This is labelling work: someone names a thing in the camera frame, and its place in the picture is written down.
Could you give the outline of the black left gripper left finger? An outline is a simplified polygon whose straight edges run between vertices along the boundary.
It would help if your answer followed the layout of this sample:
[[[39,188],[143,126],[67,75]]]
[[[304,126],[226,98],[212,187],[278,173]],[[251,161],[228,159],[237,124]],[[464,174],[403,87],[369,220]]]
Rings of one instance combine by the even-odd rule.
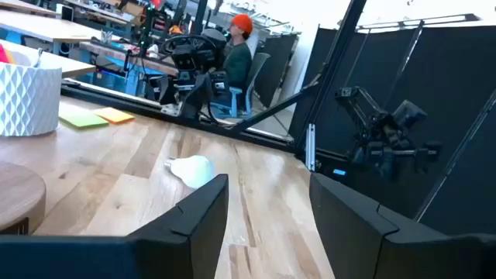
[[[219,174],[132,232],[132,279],[214,279],[226,231],[229,176]]]

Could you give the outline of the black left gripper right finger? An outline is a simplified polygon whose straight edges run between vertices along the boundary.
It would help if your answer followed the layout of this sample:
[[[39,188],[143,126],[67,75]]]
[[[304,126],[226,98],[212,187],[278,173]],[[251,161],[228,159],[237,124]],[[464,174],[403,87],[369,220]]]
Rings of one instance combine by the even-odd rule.
[[[412,221],[321,174],[309,197],[336,279],[480,279],[481,242]]]

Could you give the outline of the white lightbulb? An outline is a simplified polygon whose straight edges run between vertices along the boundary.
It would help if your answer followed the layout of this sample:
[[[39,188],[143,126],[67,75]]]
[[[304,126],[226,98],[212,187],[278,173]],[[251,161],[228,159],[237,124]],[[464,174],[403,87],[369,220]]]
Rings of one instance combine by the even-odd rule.
[[[192,189],[201,188],[215,176],[213,164],[201,155],[168,158],[165,160],[164,166]]]

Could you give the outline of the wooden lamp with black socket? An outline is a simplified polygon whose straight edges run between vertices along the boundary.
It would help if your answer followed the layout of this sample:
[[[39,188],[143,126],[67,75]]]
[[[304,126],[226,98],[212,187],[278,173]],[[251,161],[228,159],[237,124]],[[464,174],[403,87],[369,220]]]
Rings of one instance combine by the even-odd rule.
[[[38,173],[0,161],[0,235],[30,235],[45,217],[47,188]]]

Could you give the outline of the grey office chair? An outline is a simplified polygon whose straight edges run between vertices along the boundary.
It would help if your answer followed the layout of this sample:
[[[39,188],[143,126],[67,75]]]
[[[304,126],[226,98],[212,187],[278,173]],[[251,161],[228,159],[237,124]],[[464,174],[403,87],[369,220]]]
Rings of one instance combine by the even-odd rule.
[[[270,58],[268,53],[256,53],[253,58],[252,67],[248,74],[245,88],[229,86],[229,97],[227,93],[222,93],[211,102],[213,114],[219,119],[243,119],[252,115],[252,100],[255,87],[255,80],[260,73],[265,62]]]

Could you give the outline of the green sticky note pad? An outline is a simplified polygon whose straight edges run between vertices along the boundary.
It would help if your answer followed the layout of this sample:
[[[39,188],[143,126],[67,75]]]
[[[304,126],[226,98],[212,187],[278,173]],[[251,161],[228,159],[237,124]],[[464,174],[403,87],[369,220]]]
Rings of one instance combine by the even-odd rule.
[[[61,111],[59,112],[59,119],[78,129],[107,126],[109,124],[107,120],[87,111]]]

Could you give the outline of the person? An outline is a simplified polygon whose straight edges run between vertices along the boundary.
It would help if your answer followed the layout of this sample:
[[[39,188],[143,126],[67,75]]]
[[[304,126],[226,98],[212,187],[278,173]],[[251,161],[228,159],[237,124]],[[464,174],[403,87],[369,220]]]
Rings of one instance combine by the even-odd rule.
[[[246,41],[253,32],[253,21],[247,14],[238,14],[232,18],[229,32],[232,46],[223,64],[229,86],[244,89],[252,65],[252,55]]]

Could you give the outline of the large light wooden table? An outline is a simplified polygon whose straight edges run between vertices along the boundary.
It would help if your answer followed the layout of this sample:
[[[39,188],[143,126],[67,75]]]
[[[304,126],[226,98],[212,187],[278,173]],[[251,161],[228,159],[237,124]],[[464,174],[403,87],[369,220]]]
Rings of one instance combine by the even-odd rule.
[[[13,55],[16,64],[21,66],[33,66],[35,63],[37,50],[4,40],[0,40],[0,43]],[[71,78],[82,74],[93,73],[96,69],[94,65],[57,56],[46,51],[43,51],[40,67],[61,68],[62,78]]]

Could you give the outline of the white textured pen cup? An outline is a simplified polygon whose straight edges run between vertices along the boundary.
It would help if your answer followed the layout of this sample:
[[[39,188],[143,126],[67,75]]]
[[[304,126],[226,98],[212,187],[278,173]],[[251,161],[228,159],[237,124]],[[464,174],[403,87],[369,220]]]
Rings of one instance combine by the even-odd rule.
[[[58,127],[61,68],[0,62],[0,136],[37,136]]]

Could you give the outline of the silver frame bracket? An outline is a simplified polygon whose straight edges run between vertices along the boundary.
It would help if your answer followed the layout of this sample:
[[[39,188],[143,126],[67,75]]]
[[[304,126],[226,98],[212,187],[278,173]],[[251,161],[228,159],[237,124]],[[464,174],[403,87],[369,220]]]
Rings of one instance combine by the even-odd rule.
[[[309,171],[315,171],[315,125],[308,124],[305,142],[305,166]]]

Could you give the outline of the black aluminium table frame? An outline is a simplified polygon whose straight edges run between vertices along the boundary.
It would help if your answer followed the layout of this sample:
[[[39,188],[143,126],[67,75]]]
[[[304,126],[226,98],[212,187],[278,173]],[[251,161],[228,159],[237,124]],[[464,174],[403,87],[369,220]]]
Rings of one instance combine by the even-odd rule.
[[[244,119],[233,126],[215,124],[212,120],[207,119],[193,120],[186,119],[182,116],[166,115],[160,112],[160,106],[156,103],[146,103],[144,99],[135,98],[132,95],[121,95],[118,92],[105,92],[102,88],[92,89],[84,83],[80,85],[64,84],[61,88],[61,94],[66,97],[76,98],[97,105],[111,106],[116,109],[118,108],[127,112],[136,113],[137,115],[171,122],[173,124],[226,136],[236,140],[242,140],[248,143],[255,143],[284,152],[300,153],[303,151],[304,132],[300,132],[296,141],[292,143],[266,133],[253,132],[251,127],[309,96],[313,97],[313,103],[310,113],[304,118],[304,124],[309,124],[316,120],[319,109],[322,107],[322,102],[329,94],[329,86],[334,81],[338,70],[341,68],[344,55],[353,37],[355,27],[366,2],[367,0],[350,0],[344,15],[343,23],[337,32],[336,38],[334,39],[329,54],[323,64],[322,76],[318,78],[320,83],[317,84],[316,93],[311,95],[308,89],[302,89],[299,93],[277,103],[274,107],[248,119]]]

